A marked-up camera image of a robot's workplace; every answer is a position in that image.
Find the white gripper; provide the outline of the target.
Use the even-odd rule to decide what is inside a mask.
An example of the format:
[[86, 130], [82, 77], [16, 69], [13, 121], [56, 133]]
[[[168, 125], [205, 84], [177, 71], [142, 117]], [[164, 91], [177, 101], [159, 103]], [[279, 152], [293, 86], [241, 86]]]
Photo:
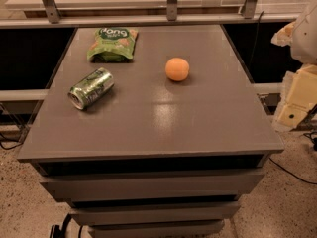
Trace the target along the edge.
[[[271, 42], [280, 47], [290, 46], [294, 25], [294, 22], [285, 25], [273, 35]], [[287, 132], [295, 129], [317, 105], [317, 66], [304, 64], [297, 72], [288, 71], [281, 84], [280, 97], [272, 126], [277, 132]]]

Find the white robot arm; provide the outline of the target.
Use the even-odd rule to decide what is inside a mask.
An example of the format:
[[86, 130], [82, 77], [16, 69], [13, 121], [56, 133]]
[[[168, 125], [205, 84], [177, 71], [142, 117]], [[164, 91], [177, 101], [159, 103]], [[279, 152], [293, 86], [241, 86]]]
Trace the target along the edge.
[[302, 63], [297, 72], [285, 75], [272, 122], [276, 131], [286, 132], [295, 129], [317, 105], [317, 1], [275, 33], [271, 42], [290, 46], [291, 57]]

